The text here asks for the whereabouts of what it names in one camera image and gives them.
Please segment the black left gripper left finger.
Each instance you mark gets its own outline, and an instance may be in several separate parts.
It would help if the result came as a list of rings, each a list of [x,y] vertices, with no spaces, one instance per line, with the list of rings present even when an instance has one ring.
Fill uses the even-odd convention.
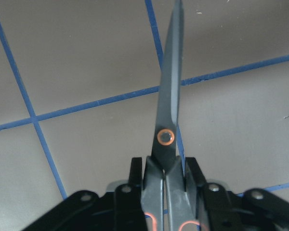
[[[134,157],[127,183],[99,197],[95,192],[73,193],[26,231],[145,231],[141,206],[142,159]]]

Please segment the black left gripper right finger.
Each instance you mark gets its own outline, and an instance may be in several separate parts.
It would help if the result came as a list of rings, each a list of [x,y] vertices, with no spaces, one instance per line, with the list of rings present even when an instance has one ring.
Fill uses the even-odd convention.
[[[185,182],[203,231],[289,231],[289,202],[264,189],[238,196],[207,182],[194,157],[185,160]]]

